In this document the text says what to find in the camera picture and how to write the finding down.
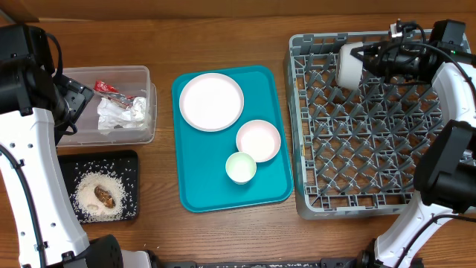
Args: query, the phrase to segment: teal tray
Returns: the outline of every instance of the teal tray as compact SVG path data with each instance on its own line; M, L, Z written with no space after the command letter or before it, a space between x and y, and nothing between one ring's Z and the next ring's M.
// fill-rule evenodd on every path
M191 127L181 116L180 94L194 77L210 72L228 75L243 91L245 107L237 122L225 130L206 133ZM173 125L176 137L178 186L182 205L192 212L216 211L286 200L293 182L286 137L273 74L263 66L183 74L172 86ZM246 122L262 119L281 135L277 155L257 164L254 178L237 185L225 171L227 158L238 151L236 137Z

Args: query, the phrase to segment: round plate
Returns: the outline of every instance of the round plate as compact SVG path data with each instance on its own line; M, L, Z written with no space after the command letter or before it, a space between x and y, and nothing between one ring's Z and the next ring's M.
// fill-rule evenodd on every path
M180 113L198 130L224 130L238 120L245 97L235 80L224 74L201 74L190 80L180 94Z
M271 123L253 120L238 130L237 147L238 151L247 153L255 162L266 162L280 150L281 136Z

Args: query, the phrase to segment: gray dish rack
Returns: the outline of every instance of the gray dish rack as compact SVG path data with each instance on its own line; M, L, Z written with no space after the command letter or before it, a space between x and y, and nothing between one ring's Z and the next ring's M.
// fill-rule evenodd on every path
M387 31L377 31L298 34L289 40L286 97L296 206L304 219L398 214L412 197L414 168L443 128L434 90L383 84L365 70L360 92L335 82L342 45L386 39ZM470 52L466 37L463 47Z

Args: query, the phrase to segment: wooden tabletop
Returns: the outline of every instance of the wooden tabletop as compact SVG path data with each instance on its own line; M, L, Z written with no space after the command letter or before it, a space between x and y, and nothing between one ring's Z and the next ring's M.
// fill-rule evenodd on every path
M204 214L185 210L177 183L171 86L184 73L256 64L270 68L291 150L283 78L289 38L298 33L382 31L397 18L417 20L425 28L440 19L464 21L469 42L476 44L474 13L38 24L59 40L65 67L144 65L157 86L157 129L151 144L59 149L60 154L133 149L139 155L138 219L85 225L89 238L113 234L122 249L151 249L163 261L311 261L356 256L396 216L303 220L296 212L294 194L274 205ZM3 183L0 214L0 266L18 267L16 227ZM427 267L474 267L476 226L451 221L419 256Z

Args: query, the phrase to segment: transparent container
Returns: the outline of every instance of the transparent container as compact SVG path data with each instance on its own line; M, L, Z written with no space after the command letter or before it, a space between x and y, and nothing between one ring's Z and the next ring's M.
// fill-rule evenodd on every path
M146 144L154 139L157 118L157 95L145 66L110 66L65 68L63 74L93 89L96 80L114 86L120 93L145 97L146 119L141 127L99 130L97 106L101 96L94 95L76 122L77 133L64 135L60 147Z

